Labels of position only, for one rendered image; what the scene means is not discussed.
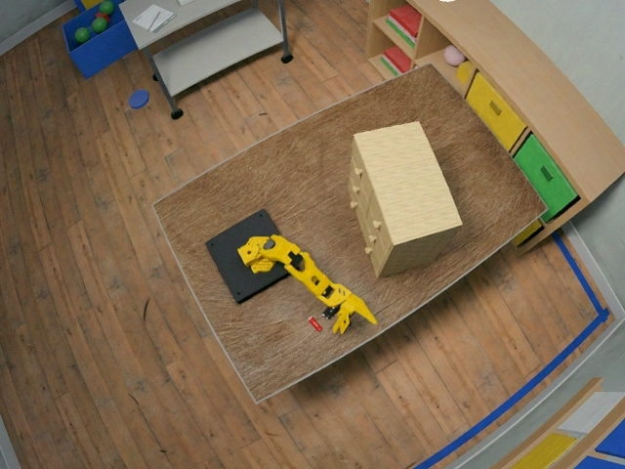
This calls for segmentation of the black 9v battery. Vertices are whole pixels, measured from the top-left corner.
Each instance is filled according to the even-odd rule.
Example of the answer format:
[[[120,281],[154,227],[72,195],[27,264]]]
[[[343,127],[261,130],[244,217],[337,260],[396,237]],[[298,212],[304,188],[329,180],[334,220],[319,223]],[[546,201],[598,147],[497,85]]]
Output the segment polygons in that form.
[[[327,308],[324,312],[323,315],[327,318],[330,319],[338,310],[340,309],[340,307],[336,307],[336,308]]]

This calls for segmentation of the wooden chest of drawers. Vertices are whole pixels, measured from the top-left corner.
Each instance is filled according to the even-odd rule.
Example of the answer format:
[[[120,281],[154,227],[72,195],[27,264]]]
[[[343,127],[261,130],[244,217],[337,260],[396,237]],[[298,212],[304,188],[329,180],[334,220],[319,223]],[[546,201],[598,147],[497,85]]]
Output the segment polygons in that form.
[[[462,226],[451,193],[419,123],[354,134],[392,246],[377,278],[433,262]]]

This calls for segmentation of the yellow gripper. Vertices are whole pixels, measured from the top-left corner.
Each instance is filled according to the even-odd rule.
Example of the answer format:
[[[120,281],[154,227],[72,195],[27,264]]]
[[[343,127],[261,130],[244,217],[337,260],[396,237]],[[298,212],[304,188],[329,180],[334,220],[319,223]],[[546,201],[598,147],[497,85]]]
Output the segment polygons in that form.
[[[352,314],[354,314],[355,311],[362,314],[372,323],[377,323],[377,321],[374,319],[372,314],[365,306],[364,302],[354,294],[352,294],[342,305],[340,307],[341,310],[338,313],[338,321],[335,323],[333,328],[333,333],[336,332],[339,326],[341,326],[341,334],[343,334],[343,332],[345,333],[348,327],[352,325],[352,322],[350,322],[350,318],[353,316]]]

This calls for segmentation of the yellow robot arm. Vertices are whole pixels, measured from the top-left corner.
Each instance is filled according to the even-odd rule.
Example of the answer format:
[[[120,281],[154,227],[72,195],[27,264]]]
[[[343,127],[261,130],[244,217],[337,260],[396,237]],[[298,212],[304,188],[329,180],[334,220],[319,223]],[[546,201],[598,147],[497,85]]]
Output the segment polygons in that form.
[[[258,272],[269,272],[276,261],[286,264],[284,266],[285,269],[294,278],[301,280],[301,283],[312,294],[330,308],[341,307],[352,295],[352,293],[341,284],[332,283],[314,265],[313,260],[307,252],[300,252],[301,249],[296,244],[288,242],[280,235],[273,235],[271,238],[253,236],[249,239],[247,244],[239,250],[246,264],[251,266],[254,274]],[[306,269],[301,273],[294,268],[297,268],[302,261],[304,261]],[[334,289],[334,293],[329,299],[326,299],[328,294],[332,291],[332,288]],[[336,304],[337,306],[335,306]]]

